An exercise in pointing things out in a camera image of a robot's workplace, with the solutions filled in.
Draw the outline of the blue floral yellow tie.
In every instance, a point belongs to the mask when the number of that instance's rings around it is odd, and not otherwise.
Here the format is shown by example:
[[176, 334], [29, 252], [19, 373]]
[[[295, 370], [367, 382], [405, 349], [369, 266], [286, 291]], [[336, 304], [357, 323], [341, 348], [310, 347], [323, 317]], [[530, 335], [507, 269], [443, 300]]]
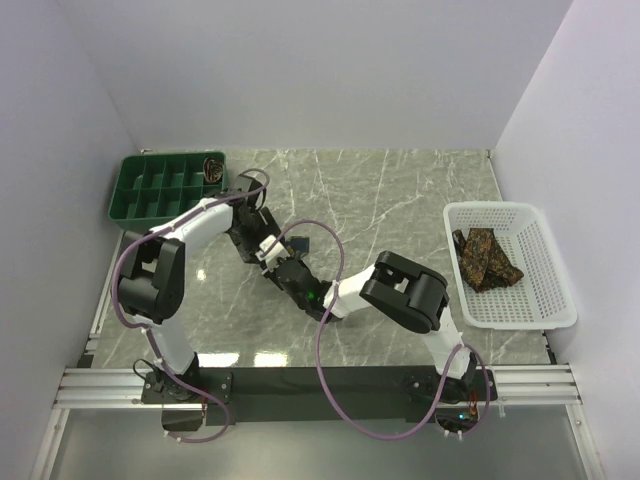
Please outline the blue floral yellow tie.
[[310, 251], [310, 239], [307, 236], [291, 236], [287, 240], [287, 249], [292, 257], [300, 260]]

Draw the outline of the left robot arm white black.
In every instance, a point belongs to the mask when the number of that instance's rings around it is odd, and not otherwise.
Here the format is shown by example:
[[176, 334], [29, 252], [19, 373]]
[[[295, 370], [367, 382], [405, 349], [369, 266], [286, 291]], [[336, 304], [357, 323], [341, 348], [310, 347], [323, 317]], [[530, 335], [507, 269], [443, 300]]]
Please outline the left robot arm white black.
[[117, 316], [149, 339], [156, 356], [151, 388], [178, 402], [194, 399], [203, 388], [197, 353], [176, 316], [184, 298], [188, 255], [226, 234], [244, 263], [263, 265], [257, 257], [260, 243], [280, 234], [271, 214], [262, 209], [268, 182], [251, 172], [145, 234], [128, 232], [116, 263], [111, 293]]

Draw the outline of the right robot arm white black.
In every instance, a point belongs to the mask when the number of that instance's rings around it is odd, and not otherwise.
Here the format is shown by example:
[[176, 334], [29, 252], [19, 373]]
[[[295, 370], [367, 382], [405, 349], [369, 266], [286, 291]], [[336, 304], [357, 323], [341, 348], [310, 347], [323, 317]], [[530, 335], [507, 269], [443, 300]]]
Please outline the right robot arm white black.
[[419, 334], [434, 362], [443, 393], [440, 400], [467, 400], [475, 386], [477, 357], [462, 347], [450, 314], [447, 281], [438, 272], [391, 251], [338, 283], [321, 281], [289, 252], [256, 254], [266, 276], [300, 310], [318, 322], [340, 321], [372, 307], [402, 328]]

